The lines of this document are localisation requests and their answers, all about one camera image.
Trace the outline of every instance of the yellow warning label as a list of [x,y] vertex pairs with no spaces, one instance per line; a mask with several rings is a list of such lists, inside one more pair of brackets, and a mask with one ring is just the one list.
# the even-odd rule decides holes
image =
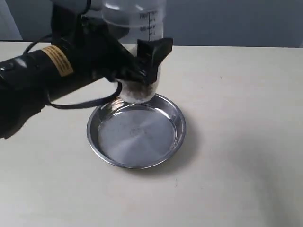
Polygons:
[[71,63],[59,47],[52,45],[43,48],[42,51],[46,53],[55,64],[61,77],[68,76],[74,72]]

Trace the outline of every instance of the metal pet bowl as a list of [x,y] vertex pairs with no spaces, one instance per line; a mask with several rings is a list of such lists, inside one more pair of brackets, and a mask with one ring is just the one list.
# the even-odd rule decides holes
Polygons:
[[161,95],[144,104],[129,104],[118,98],[98,107],[87,126],[94,152],[112,165],[130,169],[166,161],[179,150],[185,134],[182,112]]

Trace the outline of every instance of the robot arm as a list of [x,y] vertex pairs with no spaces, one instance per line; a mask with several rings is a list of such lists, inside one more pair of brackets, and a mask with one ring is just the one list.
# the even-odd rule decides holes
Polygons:
[[0,62],[0,138],[14,135],[45,105],[76,109],[112,101],[121,84],[105,99],[70,106],[51,103],[101,78],[154,83],[159,65],[172,50],[170,38],[138,40],[134,57],[119,43],[122,33],[109,32],[104,21],[83,16],[88,9],[98,9],[94,0],[52,2],[52,45]]

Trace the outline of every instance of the gray wall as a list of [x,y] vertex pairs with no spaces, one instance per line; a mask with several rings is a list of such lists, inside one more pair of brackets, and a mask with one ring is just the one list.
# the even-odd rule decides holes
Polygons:
[[[25,40],[50,32],[49,0],[6,0]],[[297,47],[303,0],[168,0],[165,35],[177,45]]]

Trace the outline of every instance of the table surface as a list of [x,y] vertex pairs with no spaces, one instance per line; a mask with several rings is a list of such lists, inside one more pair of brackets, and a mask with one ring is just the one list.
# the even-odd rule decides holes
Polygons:
[[[0,61],[26,45],[0,43]],[[86,138],[93,109],[46,107],[0,141],[2,225],[302,226],[302,60],[301,49],[174,47],[158,93],[183,111],[187,137],[147,170],[94,154]],[[113,91],[101,80],[57,103]]]

